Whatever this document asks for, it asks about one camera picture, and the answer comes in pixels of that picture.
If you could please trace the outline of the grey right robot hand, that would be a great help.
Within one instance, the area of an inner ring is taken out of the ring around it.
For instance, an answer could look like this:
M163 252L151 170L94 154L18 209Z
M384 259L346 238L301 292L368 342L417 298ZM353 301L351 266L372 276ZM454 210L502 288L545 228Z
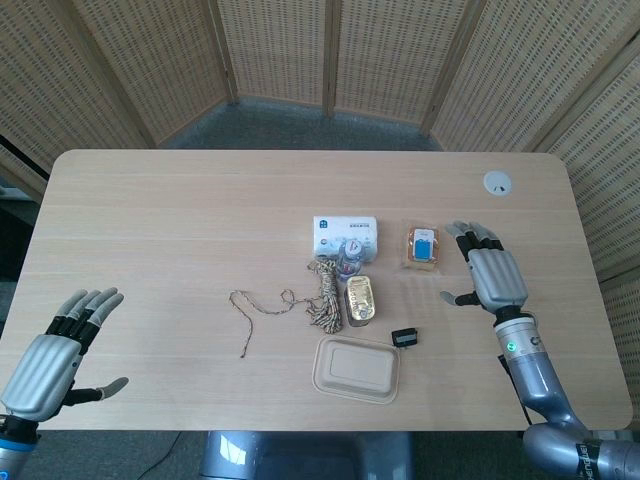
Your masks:
M442 291L440 297L452 306L480 306L496 317L495 325L524 317L528 288L515 258L498 236L476 222L454 221L445 229L466 262L474 290L463 295Z

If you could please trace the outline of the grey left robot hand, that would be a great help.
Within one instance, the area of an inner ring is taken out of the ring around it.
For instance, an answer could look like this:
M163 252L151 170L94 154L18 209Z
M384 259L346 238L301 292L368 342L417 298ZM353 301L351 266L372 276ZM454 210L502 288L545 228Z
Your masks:
M112 287L79 290L56 311L45 333L35 337L1 395L6 412L43 422L64 406L102 401L119 393L129 379L106 386L75 389L75 376L89 347L124 295Z

